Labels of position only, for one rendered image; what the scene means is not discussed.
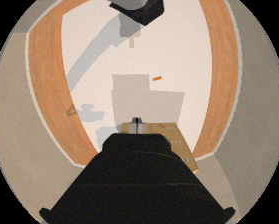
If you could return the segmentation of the small tan wooden chest of drawers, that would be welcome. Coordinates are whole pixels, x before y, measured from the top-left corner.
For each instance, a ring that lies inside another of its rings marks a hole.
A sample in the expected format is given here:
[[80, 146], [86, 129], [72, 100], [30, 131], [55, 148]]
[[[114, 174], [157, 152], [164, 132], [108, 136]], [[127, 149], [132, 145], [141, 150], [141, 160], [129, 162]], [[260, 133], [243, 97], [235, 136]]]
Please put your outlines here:
[[[146, 123], [146, 124], [150, 124], [151, 133], [153, 133], [151, 124], [165, 124], [165, 123]], [[121, 128], [121, 132], [120, 132], [120, 133], [122, 133], [123, 125], [124, 125], [124, 122], [122, 123], [122, 128]], [[176, 123], [175, 123], [175, 125], [177, 126]], [[177, 126], [177, 128], [178, 128], [178, 126]], [[175, 134], [175, 135], [181, 135], [182, 138], [184, 139], [184, 137], [183, 137], [183, 135], [182, 135], [182, 133], [181, 133], [181, 131], [180, 131], [179, 128], [178, 128], [178, 130], [179, 130], [180, 134]], [[185, 141], [185, 139], [184, 139], [184, 141]], [[189, 148], [189, 146], [188, 146], [188, 144], [187, 144], [186, 141], [185, 141], [185, 143], [186, 143], [188, 149], [186, 149], [186, 150], [180, 150], [180, 151], [187, 151], [187, 150], [189, 150], [189, 152], [190, 152], [190, 154], [191, 154], [191, 156], [192, 156], [192, 158], [193, 158], [193, 160], [194, 160], [194, 162], [195, 162], [195, 165], [196, 165], [196, 167], [197, 167], [196, 169], [191, 170], [191, 171], [195, 174], [195, 173], [199, 170], [199, 168], [198, 168], [198, 165], [197, 165], [197, 163], [196, 163], [196, 161], [195, 161], [195, 159], [194, 159], [194, 157], [193, 157], [193, 154], [192, 154], [192, 152], [191, 152], [191, 150], [190, 150], [190, 148]], [[172, 152], [180, 152], [180, 151], [172, 151]]]

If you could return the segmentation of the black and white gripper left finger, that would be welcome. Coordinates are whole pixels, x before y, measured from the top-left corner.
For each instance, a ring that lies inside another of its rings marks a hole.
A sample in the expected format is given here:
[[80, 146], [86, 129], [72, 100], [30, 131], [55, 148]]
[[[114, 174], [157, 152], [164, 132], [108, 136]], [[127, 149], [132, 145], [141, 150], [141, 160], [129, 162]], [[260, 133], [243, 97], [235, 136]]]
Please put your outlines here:
[[128, 133], [137, 134], [137, 118], [133, 117], [132, 122], [128, 122]]

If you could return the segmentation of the brown wooden drawer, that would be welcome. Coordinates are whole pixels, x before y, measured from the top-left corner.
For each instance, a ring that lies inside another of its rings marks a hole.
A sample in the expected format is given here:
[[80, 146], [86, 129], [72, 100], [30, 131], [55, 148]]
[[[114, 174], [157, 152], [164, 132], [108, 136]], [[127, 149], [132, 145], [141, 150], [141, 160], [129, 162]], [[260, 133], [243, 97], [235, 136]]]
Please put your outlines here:
[[164, 136], [164, 137], [171, 144], [172, 151], [188, 149], [188, 147], [181, 135], [171, 135], [171, 136]]
[[[127, 133], [127, 123], [124, 123], [122, 133]], [[147, 124], [146, 134], [151, 134], [150, 124]]]
[[151, 126], [152, 126], [153, 133], [158, 133], [162, 135], [180, 134], [175, 123], [151, 124]]
[[189, 150], [175, 153], [183, 160], [183, 162], [189, 167], [190, 170], [194, 170], [197, 168]]

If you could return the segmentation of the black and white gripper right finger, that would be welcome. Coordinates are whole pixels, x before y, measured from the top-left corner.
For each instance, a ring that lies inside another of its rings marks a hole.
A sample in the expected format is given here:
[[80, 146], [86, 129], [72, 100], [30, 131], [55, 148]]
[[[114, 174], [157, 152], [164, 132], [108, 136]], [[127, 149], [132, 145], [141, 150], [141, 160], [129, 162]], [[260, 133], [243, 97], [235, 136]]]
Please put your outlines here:
[[141, 118], [137, 118], [137, 123], [138, 123], [137, 134], [146, 134], [147, 124], [143, 123]]

